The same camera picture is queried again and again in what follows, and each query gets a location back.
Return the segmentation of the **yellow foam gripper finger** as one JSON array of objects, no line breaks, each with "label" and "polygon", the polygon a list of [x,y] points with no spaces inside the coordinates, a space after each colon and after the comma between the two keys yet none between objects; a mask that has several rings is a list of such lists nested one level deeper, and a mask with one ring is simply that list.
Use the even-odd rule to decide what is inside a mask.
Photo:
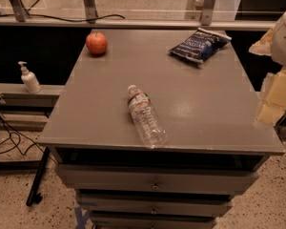
[{"label": "yellow foam gripper finger", "polygon": [[267,73],[259,93],[256,119],[275,126],[286,113],[286,67]]}]

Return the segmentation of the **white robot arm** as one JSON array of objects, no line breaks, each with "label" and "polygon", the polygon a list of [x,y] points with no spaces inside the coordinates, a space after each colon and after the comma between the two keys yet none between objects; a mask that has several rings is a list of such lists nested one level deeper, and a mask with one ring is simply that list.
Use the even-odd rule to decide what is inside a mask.
[{"label": "white robot arm", "polygon": [[270,56],[282,66],[278,73],[267,73],[259,94],[256,119],[275,126],[286,114],[286,11],[249,49],[256,55]]}]

